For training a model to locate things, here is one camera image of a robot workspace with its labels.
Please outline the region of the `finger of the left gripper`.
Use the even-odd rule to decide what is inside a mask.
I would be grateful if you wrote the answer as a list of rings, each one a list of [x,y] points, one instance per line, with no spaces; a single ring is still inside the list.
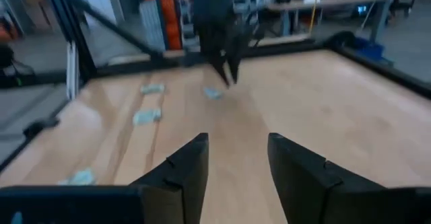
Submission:
[[[232,80],[234,84],[238,82],[238,70],[240,65],[240,59],[228,59],[228,66],[230,68]]]
[[[220,76],[220,78],[222,79],[224,85],[226,87],[229,87],[230,83],[229,83],[229,81],[228,81],[228,79],[226,77],[226,73],[224,71],[223,64],[224,63],[220,62],[220,61],[211,61],[210,62],[210,65],[213,67],[213,69],[216,71],[216,73]]]

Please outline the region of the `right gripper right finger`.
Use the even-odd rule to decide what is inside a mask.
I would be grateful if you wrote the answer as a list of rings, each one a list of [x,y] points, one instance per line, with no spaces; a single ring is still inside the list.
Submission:
[[[279,133],[268,135],[268,160],[288,223],[322,223],[332,189],[384,190]]]

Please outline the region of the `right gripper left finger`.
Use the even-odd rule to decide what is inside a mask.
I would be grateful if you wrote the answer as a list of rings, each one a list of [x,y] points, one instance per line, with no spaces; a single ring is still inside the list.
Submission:
[[[136,179],[141,190],[143,222],[199,224],[209,171],[209,136],[195,138],[160,165]]]

